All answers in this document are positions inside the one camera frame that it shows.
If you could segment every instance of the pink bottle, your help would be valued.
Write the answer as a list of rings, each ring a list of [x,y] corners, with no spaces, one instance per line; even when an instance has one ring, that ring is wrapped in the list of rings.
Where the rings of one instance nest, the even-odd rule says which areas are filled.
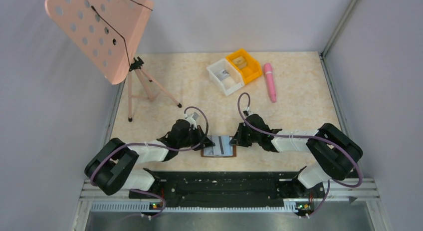
[[[276,103],[276,89],[275,82],[273,81],[273,68],[270,63],[264,64],[264,74],[266,74],[267,91],[269,92],[270,100],[272,103]]]

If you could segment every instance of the pink perforated board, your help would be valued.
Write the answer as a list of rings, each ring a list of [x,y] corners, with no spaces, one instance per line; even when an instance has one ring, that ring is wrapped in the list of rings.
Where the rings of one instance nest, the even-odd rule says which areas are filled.
[[[151,9],[154,6],[151,0],[135,1]],[[130,0],[45,0],[51,19],[112,84],[118,84],[129,71],[124,41],[91,6],[124,36],[131,63],[151,11]]]

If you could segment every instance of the plastic container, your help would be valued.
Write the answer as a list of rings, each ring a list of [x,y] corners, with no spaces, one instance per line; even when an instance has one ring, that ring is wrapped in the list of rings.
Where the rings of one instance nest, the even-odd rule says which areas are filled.
[[[227,71],[227,75],[222,75],[222,70]],[[207,67],[209,78],[226,95],[230,95],[241,89],[244,84],[241,74],[225,58]]]
[[[244,59],[247,62],[246,67],[239,69],[232,61],[237,59],[238,57],[244,57]],[[232,53],[226,57],[228,62],[237,69],[244,81],[244,84],[248,84],[252,82],[254,79],[257,79],[263,74],[263,71],[261,70],[260,63],[256,61],[254,58],[251,57],[248,52],[246,52],[244,49],[240,49],[236,51],[235,53]]]

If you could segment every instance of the item in bin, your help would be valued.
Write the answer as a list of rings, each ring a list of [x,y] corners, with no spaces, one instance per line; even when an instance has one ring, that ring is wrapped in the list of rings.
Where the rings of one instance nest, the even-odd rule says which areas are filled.
[[[276,103],[276,89],[275,82],[273,81],[273,68],[270,63],[264,64],[264,74],[266,75],[267,91],[269,92],[270,100],[272,103]]]
[[[215,76],[220,80],[220,81],[223,81],[223,80],[225,80],[226,78],[228,78],[229,77],[229,73],[225,70],[225,69],[222,69],[222,70],[220,70],[220,71],[218,71],[218,72],[216,72],[215,73]]]
[[[243,56],[237,57],[232,60],[232,63],[238,67],[238,69],[243,69],[247,67],[247,61]]]
[[[236,146],[229,144],[230,137],[226,136],[208,136],[215,146],[202,149],[201,156],[209,158],[229,158],[236,157]]]

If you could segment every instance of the gray floor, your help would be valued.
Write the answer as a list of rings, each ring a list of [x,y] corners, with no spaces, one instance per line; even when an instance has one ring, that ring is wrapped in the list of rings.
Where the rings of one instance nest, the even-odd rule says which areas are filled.
[[[167,213],[151,222],[128,213],[91,213],[86,231],[373,231],[365,203],[324,204],[309,220],[283,213]]]

